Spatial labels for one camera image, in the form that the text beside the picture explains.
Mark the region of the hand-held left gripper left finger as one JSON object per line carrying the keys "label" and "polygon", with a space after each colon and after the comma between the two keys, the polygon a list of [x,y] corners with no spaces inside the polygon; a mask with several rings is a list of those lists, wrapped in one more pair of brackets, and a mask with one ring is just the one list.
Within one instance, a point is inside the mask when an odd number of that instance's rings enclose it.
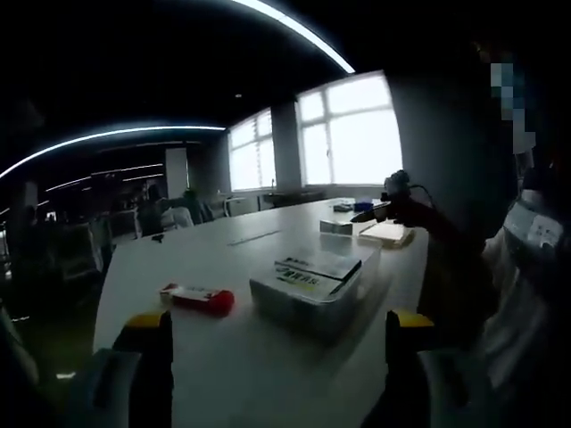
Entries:
{"label": "hand-held left gripper left finger", "polygon": [[168,310],[145,312],[72,381],[64,427],[170,427],[173,334]]}

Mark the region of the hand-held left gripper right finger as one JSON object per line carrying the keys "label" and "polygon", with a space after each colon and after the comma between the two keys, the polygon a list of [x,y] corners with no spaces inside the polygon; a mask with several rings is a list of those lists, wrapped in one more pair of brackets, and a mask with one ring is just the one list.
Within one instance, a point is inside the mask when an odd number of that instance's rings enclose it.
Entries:
{"label": "hand-held left gripper right finger", "polygon": [[494,427],[495,403],[483,366],[447,343],[421,314],[385,318],[385,391],[400,427]]}

